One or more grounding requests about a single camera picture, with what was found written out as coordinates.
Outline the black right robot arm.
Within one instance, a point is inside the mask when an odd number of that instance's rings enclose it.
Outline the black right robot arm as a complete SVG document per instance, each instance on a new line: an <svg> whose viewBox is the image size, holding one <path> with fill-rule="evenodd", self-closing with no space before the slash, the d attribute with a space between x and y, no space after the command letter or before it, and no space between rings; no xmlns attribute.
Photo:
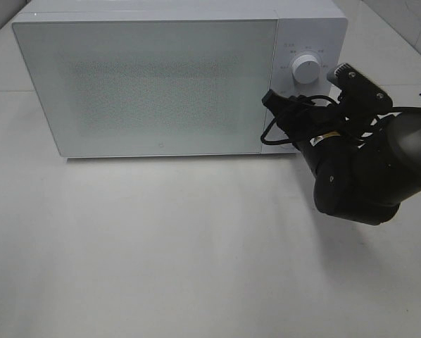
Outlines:
<svg viewBox="0 0 421 338"><path fill-rule="evenodd" d="M315 96L274 91L262 102L305 158L319 212L379 225L421 192L421 107L376 111L349 97L318 106Z"/></svg>

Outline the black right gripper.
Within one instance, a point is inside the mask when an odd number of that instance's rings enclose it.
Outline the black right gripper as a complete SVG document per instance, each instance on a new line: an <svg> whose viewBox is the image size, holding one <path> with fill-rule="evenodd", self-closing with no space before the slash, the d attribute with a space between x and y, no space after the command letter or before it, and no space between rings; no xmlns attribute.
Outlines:
<svg viewBox="0 0 421 338"><path fill-rule="evenodd" d="M362 111L347 110L339 100L325 95L283 97L269 89L261 101L273 113L273 126L284 134L273 141L275 146L292 145L303 152L318 141L335 139L353 153L362 144Z"/></svg>

